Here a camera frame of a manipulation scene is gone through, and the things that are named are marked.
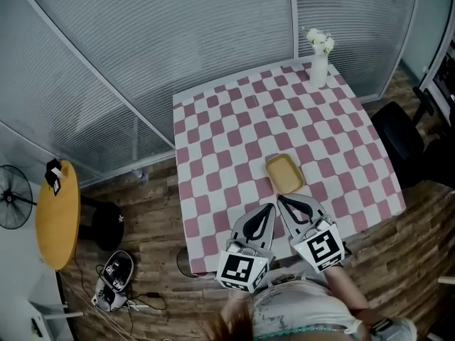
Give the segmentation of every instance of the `checkered tablecloth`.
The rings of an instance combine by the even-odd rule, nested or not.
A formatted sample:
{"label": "checkered tablecloth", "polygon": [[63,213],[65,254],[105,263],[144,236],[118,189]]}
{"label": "checkered tablecloth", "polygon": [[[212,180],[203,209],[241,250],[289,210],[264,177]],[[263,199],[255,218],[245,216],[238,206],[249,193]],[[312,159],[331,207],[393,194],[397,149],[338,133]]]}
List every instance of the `checkered tablecloth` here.
{"label": "checkered tablecloth", "polygon": [[[334,66],[309,83],[311,58],[191,95],[173,108],[178,186],[192,272],[216,271],[235,221],[277,193],[265,161],[288,153],[342,237],[405,208],[400,185],[371,120]],[[291,256],[279,211],[272,245]]]}

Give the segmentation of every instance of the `yellow round table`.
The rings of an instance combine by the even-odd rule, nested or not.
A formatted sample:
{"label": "yellow round table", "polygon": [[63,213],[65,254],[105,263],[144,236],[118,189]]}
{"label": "yellow round table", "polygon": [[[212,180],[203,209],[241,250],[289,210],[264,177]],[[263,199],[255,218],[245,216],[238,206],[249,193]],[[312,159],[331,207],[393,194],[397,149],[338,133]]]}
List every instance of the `yellow round table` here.
{"label": "yellow round table", "polygon": [[68,161],[60,162],[65,176],[60,191],[43,181],[36,206],[36,238],[44,261],[52,269],[62,269],[71,259],[80,221],[80,193],[76,172]]}

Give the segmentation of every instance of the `electric fan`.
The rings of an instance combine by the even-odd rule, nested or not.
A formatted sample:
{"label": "electric fan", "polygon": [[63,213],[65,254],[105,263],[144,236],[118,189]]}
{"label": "electric fan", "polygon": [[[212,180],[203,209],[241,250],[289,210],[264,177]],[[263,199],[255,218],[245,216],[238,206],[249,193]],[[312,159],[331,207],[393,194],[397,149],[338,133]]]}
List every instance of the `electric fan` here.
{"label": "electric fan", "polygon": [[33,196],[27,177],[16,167],[0,166],[0,226],[17,229],[31,213]]}

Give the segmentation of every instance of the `floor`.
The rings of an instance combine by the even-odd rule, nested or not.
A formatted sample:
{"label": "floor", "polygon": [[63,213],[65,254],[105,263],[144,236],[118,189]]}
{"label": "floor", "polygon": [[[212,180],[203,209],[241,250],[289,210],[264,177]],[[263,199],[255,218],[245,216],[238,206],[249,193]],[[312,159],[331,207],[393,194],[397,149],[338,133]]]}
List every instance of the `floor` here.
{"label": "floor", "polygon": [[[385,98],[365,108],[374,114],[390,100],[397,101],[410,116],[417,109],[419,102],[401,70],[395,73]],[[427,114],[419,124],[426,142],[434,136],[429,133],[435,124],[437,119]],[[134,338],[199,340],[203,337],[199,320],[220,309],[226,291],[212,281],[187,278],[177,268],[176,256],[185,246],[185,239],[175,162],[148,167],[146,172],[149,180],[145,183],[128,174],[85,194],[113,201],[122,208],[125,236],[121,248],[136,259],[134,295],[159,292],[166,301],[165,311],[132,312]],[[413,319],[423,340],[422,335],[426,335],[430,325],[445,314],[455,289],[437,283],[438,276],[455,265],[455,197],[449,188],[430,182],[404,191],[404,196],[407,205],[404,213],[348,239],[355,255],[346,269],[372,307],[390,317]],[[83,209],[82,221],[87,221],[89,216],[90,211]],[[109,253],[99,250],[92,242],[79,241],[76,256],[83,272],[84,288],[92,296],[97,280],[95,266],[104,264]],[[79,340],[122,340],[85,304],[89,300],[75,262],[70,262],[61,274],[70,309],[85,312],[84,317],[74,322]],[[146,296],[140,299],[157,308],[163,307],[161,300]],[[111,316],[125,330],[131,330],[127,311],[118,310]]]}

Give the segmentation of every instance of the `person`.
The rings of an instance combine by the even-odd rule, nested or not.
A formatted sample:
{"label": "person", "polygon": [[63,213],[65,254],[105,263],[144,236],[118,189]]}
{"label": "person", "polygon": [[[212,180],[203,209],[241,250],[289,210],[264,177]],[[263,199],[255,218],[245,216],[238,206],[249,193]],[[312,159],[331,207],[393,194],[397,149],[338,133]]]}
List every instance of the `person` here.
{"label": "person", "polygon": [[208,321],[210,341],[416,341],[408,319],[390,320],[370,308],[343,267],[321,274],[304,261],[270,271],[252,296],[230,291]]}

